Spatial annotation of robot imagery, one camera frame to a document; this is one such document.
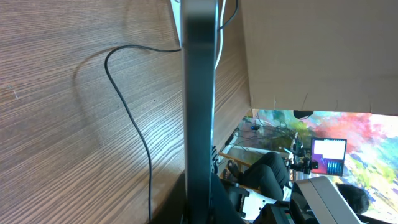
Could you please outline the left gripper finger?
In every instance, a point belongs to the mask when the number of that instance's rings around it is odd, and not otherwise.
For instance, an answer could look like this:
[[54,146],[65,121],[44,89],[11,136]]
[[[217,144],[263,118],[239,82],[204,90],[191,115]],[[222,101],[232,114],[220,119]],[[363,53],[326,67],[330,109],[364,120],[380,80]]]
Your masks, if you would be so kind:
[[214,158],[216,149],[210,149],[211,153],[211,187],[210,187],[210,223],[212,224],[241,224],[244,223],[229,199],[221,179],[214,173]]

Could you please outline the smartphone with teal screen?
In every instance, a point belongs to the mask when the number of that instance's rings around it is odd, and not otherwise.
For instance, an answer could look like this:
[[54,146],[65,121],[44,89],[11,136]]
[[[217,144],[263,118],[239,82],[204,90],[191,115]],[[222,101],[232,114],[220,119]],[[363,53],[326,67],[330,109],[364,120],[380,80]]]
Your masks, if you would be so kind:
[[187,223],[206,223],[211,197],[218,2],[181,4]]

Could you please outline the white power strip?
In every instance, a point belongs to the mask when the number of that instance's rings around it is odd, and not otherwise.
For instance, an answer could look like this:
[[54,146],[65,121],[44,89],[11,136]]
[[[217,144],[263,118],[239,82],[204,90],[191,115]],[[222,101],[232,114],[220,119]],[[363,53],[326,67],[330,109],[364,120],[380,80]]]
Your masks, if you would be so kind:
[[182,46],[182,36],[181,36],[181,0],[170,0],[172,7],[172,14],[175,21],[175,28],[177,31],[178,42],[180,47]]

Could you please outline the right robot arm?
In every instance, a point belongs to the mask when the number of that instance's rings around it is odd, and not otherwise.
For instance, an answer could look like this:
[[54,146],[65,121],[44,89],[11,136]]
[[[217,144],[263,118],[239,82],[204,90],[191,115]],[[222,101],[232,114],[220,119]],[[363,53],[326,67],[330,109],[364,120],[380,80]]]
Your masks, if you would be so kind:
[[294,182],[287,201],[276,201],[246,189],[239,215],[248,223],[361,223],[335,185],[324,176]]

